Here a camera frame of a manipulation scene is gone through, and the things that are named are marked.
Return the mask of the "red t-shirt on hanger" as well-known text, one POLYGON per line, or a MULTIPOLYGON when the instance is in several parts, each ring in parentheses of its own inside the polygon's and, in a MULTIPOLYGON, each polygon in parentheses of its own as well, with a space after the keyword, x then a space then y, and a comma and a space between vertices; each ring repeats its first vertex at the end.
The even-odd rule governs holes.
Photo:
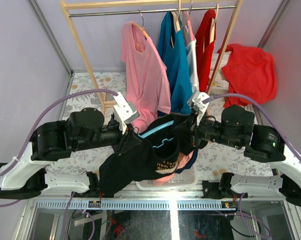
POLYGON ((215 17, 215 10, 210 10, 211 13, 205 12, 200 26, 195 34, 196 38, 196 61, 197 61, 197 75, 199 80, 199 91, 206 92, 208 83, 210 80, 211 62, 213 51, 215 47, 216 40, 216 30, 215 30, 215 40, 209 44, 209 34, 211 26, 211 18, 215 17), (203 42, 205 37, 205 51, 203 52, 203 42))

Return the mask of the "red cloth pile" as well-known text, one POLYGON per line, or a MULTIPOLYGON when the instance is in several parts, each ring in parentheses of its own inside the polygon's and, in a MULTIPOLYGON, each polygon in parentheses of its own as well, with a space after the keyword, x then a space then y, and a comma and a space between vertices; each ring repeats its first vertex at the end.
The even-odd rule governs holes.
POLYGON ((278 81, 274 57, 258 47, 229 44, 227 64, 221 68, 229 94, 250 97, 262 105, 277 95, 278 81))

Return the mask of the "wooden hanger under red shirt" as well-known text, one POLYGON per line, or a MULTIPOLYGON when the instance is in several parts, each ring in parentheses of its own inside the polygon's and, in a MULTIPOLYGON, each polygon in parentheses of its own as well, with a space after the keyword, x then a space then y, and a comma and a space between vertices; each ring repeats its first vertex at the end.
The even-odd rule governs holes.
MULTIPOLYGON (((208 11, 208 15, 211 14, 212 9, 209 9, 208 11)), ((215 34, 216 34, 216 22, 217 22, 217 17, 218 17, 218 12, 219 12, 219 2, 216 4, 215 7, 215 17, 212 17, 210 19, 210 30, 209 30, 209 43, 211 44, 215 41, 215 34)), ((205 44, 205 36, 204 36, 204 41, 203 41, 203 53, 205 52, 206 49, 206 44, 205 44)))

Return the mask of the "white plastic laundry basket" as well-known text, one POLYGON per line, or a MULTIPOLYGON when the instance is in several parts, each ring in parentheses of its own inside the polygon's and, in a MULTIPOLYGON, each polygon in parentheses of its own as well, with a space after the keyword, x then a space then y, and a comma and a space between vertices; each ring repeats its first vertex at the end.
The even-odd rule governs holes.
POLYGON ((190 169, 177 173, 169 181, 160 186, 156 186, 152 180, 143 180, 136 182, 136 186, 143 191, 168 191, 187 189, 195 186, 198 182, 197 169, 192 166, 190 169))

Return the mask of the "pink t-shirt on hanger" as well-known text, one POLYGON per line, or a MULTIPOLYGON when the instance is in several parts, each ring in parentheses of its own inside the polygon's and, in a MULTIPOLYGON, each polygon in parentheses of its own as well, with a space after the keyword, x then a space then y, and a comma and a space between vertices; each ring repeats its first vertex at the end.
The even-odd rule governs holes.
POLYGON ((152 39, 132 21, 121 29, 121 60, 126 66, 126 100, 139 113, 132 124, 143 132, 158 118, 158 112, 171 112, 167 68, 152 39))

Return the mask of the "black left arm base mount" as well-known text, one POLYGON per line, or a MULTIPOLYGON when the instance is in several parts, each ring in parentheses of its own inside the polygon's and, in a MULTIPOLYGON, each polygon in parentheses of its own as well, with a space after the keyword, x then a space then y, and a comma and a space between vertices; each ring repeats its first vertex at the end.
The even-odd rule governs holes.
POLYGON ((85 192, 87 198, 112 198, 114 191, 110 185, 100 183, 98 176, 94 172, 87 172, 88 177, 88 190, 85 192))

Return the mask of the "blue t-shirt on hanger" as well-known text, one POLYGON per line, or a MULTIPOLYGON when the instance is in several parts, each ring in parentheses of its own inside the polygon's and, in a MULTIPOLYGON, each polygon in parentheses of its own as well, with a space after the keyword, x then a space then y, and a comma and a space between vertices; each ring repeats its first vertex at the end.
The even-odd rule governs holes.
POLYGON ((167 12, 160 26, 157 51, 166 66, 171 112, 189 115, 188 100, 193 94, 186 46, 182 30, 175 31, 174 16, 167 12))

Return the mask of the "black printed t-shirt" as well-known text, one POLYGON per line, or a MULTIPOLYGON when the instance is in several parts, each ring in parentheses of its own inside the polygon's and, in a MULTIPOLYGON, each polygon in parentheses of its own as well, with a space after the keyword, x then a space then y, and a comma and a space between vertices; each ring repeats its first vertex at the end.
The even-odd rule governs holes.
POLYGON ((182 140, 173 134, 173 128, 184 121, 190 121, 186 115, 170 114, 153 121, 144 131, 146 133, 155 127, 169 121, 173 125, 148 136, 140 138, 141 145, 135 146, 126 153, 110 155, 99 167, 99 181, 110 185, 114 193, 125 188, 132 181, 157 180, 172 174, 178 166, 179 153, 189 155, 196 148, 191 140, 182 140), (162 139, 174 138, 160 148, 162 139))

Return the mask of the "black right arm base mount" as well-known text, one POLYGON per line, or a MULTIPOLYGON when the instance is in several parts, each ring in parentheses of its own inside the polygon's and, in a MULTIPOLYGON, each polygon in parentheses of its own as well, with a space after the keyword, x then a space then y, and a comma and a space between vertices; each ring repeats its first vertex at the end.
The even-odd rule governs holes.
POLYGON ((231 180, 234 173, 225 172, 222 174, 219 182, 208 180, 202 181, 203 198, 221 200, 223 198, 233 198, 235 192, 231 189, 231 180))

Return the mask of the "white and pink hung shirt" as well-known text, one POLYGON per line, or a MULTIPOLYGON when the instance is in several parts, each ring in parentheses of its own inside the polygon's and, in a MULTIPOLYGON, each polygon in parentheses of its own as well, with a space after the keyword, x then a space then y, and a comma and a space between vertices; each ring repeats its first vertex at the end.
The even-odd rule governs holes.
POLYGON ((183 11, 180 15, 180 22, 182 24, 182 33, 185 42, 186 57, 189 68, 189 79, 192 92, 199 90, 199 78, 197 72, 197 56, 196 43, 197 40, 193 33, 192 24, 187 11, 183 11))

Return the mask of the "wooden hanger under pink shirt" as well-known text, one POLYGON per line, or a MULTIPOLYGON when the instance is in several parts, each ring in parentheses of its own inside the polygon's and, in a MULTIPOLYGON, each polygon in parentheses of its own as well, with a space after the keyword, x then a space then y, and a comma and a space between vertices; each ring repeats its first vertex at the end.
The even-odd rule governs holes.
POLYGON ((138 25, 136 22, 132 22, 132 25, 134 25, 137 29, 139 29, 140 32, 143 34, 144 38, 147 40, 147 39, 149 38, 149 35, 148 35, 147 32, 145 31, 143 14, 142 14, 142 12, 141 12, 139 9, 138 9, 137 11, 138 11, 138 13, 139 13, 140 16, 141 16, 141 19, 142 19, 142 26, 138 25))

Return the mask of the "blue plastic hanger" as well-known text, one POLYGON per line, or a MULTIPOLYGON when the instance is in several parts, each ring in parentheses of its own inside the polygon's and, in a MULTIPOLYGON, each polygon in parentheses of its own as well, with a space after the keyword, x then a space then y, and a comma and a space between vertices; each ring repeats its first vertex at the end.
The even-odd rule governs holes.
MULTIPOLYGON (((142 139, 145 139, 145 138, 149 137, 150 135, 153 135, 153 134, 155 134, 155 133, 157 133, 157 132, 159 132, 159 131, 161 131, 161 130, 167 128, 167 127, 172 126, 173 123, 174 123, 173 120, 168 121, 168 122, 165 122, 165 123, 163 123, 163 124, 161 124, 161 125, 156 126, 155 128, 153 128, 153 129, 151 129, 151 130, 148 130, 146 133, 138 134, 138 136, 139 136, 140 138, 142 138, 142 139)), ((153 147, 153 148, 156 148, 156 149, 159 149, 159 148, 161 148, 166 142, 170 142, 170 141, 172 141, 173 139, 174 139, 174 137, 172 137, 172 138, 163 138, 160 145, 153 145, 152 147, 153 147)))

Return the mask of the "wooden hanger under blue shirt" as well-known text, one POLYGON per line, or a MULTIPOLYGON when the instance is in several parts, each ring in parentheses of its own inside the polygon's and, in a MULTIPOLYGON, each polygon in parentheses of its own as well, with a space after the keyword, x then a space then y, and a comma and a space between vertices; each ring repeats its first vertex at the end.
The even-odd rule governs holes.
MULTIPOLYGON (((172 25, 173 25, 174 31, 175 31, 175 33, 178 33, 181 30, 180 22, 179 22, 180 11, 178 12, 178 14, 176 14, 175 11, 171 11, 170 13, 172 15, 172 25)), ((170 34, 170 43, 171 43, 171 47, 174 48, 175 37, 173 37, 172 33, 170 34)))

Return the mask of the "salmon pink shirt in basket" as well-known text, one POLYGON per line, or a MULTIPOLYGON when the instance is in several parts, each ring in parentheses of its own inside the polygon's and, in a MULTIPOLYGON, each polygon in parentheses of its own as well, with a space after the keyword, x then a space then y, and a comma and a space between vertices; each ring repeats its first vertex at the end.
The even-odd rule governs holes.
POLYGON ((168 176, 164 176, 162 178, 159 179, 155 179, 153 180, 153 184, 155 186, 162 186, 164 183, 168 182, 169 180, 171 180, 174 176, 177 170, 181 170, 183 167, 186 166, 186 164, 190 161, 190 159, 193 156, 194 151, 192 151, 190 154, 185 155, 184 153, 180 152, 178 154, 178 158, 177 158, 177 167, 174 170, 174 172, 168 176))

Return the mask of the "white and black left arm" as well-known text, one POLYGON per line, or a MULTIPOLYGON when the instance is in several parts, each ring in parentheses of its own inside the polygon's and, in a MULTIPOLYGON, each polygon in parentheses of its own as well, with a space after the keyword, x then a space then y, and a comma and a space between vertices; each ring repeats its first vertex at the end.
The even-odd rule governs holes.
POLYGON ((45 167, 69 158, 73 152, 114 146, 120 155, 142 143, 131 124, 121 131, 114 117, 108 124, 104 120, 99 110, 88 107, 72 112, 67 120, 39 126, 16 165, 0 163, 0 173, 9 170, 0 179, 0 199, 27 200, 42 194, 68 193, 82 198, 98 197, 96 173, 54 174, 45 167))

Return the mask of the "navy garment in basket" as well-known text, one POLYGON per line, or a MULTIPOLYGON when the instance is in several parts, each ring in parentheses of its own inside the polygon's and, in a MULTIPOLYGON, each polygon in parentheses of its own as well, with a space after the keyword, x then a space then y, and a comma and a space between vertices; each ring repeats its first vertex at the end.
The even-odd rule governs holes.
POLYGON ((193 154, 192 154, 192 157, 190 158, 190 160, 186 163, 186 165, 180 169, 178 169, 176 171, 177 174, 181 174, 184 170, 189 170, 193 164, 196 162, 197 160, 197 157, 198 157, 198 151, 199 149, 196 148, 194 151, 193 151, 193 154))

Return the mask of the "floral patterned floor mat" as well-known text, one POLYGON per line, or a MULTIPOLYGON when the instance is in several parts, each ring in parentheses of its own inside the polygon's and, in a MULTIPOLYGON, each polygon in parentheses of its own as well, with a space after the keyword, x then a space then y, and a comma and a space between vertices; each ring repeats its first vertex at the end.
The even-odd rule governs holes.
MULTIPOLYGON (((100 88, 107 88, 115 92, 126 94, 126 74, 124 72, 96 72, 96 82, 100 88)), ((61 120, 65 120, 70 113, 84 108, 101 110, 101 103, 97 94, 77 96, 61 104, 61 120)), ((47 170, 56 174, 79 175, 83 172, 98 171, 100 165, 113 153, 110 146, 73 152, 70 158, 52 163, 47 170)), ((199 150, 194 167, 199 180, 219 180, 222 173, 231 172, 246 176, 270 176, 271 167, 244 157, 243 150, 208 143, 199 150)))

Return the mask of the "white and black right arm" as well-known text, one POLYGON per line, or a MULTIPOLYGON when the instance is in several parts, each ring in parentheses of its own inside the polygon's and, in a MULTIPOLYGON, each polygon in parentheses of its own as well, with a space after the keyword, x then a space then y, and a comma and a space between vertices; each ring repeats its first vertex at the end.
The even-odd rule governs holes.
POLYGON ((219 182, 203 181, 204 198, 283 197, 301 207, 301 161, 275 128, 255 124, 254 120, 253 112, 232 105, 222 111, 221 121, 204 116, 198 122, 192 113, 172 131, 197 149, 203 149, 208 142, 243 149, 246 158, 280 171, 266 177, 224 172, 219 182))

